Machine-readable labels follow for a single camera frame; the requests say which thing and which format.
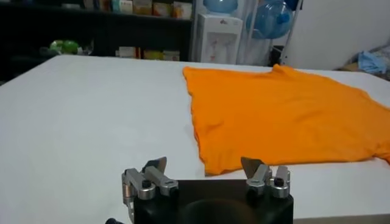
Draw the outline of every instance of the shelf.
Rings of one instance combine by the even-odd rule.
[[[87,9],[66,9],[58,6],[50,5],[37,5],[37,4],[23,4],[17,2],[0,2],[0,8],[3,10],[34,10],[37,13],[47,12],[51,13],[62,13],[62,14],[72,14],[79,16],[94,16],[94,17],[103,17],[107,19],[131,19],[134,21],[144,21],[144,22],[153,22],[153,23],[170,23],[176,25],[192,25],[192,19],[179,19],[179,18],[167,18],[161,16],[153,15],[136,15],[136,14],[125,14],[119,12],[105,12],[100,10],[87,10]]]

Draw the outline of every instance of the white wall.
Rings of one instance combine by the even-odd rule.
[[[243,1],[239,0],[239,11]],[[197,12],[205,12],[203,0],[197,0]],[[390,0],[303,0],[287,64],[335,69],[359,51],[389,40]]]

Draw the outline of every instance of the box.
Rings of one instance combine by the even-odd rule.
[[[191,19],[193,5],[188,2],[173,2],[173,17],[179,19]]]
[[[133,13],[137,15],[151,15],[152,0],[133,0]]]
[[[171,17],[172,4],[153,2],[153,15],[162,17]]]

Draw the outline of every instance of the orange t-shirt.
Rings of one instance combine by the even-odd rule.
[[[206,174],[269,165],[390,162],[390,109],[366,92],[286,66],[268,73],[183,70]]]

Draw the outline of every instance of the blue cloth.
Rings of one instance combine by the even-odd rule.
[[[360,70],[370,74],[384,74],[387,70],[386,64],[382,59],[367,51],[359,53],[358,66]]]

